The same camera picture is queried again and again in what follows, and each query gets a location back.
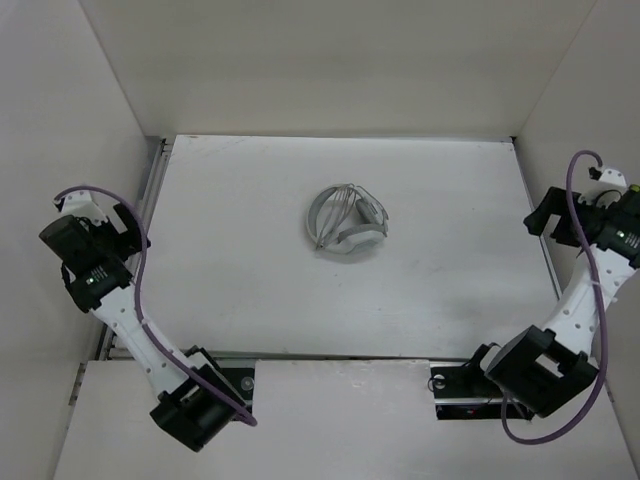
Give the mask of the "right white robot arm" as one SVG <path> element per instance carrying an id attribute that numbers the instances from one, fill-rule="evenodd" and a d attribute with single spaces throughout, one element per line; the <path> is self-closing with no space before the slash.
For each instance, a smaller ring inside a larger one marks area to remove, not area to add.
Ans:
<path id="1" fill-rule="evenodd" d="M 496 385 L 542 418 L 554 413 L 596 379 L 590 364 L 599 323 L 594 286 L 603 305 L 639 270 L 639 187 L 631 186 L 609 206 L 574 206 L 594 257 L 599 280 L 592 279 L 588 256 L 576 258 L 572 278 L 542 327 L 531 326 L 492 359 L 463 369 L 465 386 L 477 394 Z"/>

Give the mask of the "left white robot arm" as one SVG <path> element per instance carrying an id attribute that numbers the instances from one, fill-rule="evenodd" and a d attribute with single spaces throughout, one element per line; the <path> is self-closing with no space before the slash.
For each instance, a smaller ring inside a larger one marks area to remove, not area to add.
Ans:
<path id="1" fill-rule="evenodd" d="M 202 348 L 182 352 L 145 315 L 141 282 L 127 262 L 146 255 L 150 242 L 130 208 L 115 204 L 125 225 L 118 231 L 86 190 L 54 205 L 59 217 L 39 237 L 60 259 L 75 305 L 109 327 L 143 370 L 157 399 L 156 425 L 194 452 L 232 421 L 256 426 L 248 396 L 224 369 Z"/>

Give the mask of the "white grey headphones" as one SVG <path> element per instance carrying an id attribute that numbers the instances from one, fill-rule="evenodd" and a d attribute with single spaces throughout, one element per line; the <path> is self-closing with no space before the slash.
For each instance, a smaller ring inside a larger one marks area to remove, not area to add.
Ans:
<path id="1" fill-rule="evenodd" d="M 307 234 L 317 251 L 355 254 L 382 243 L 389 215 L 367 189 L 354 183 L 331 185 L 313 199 L 305 215 Z"/>

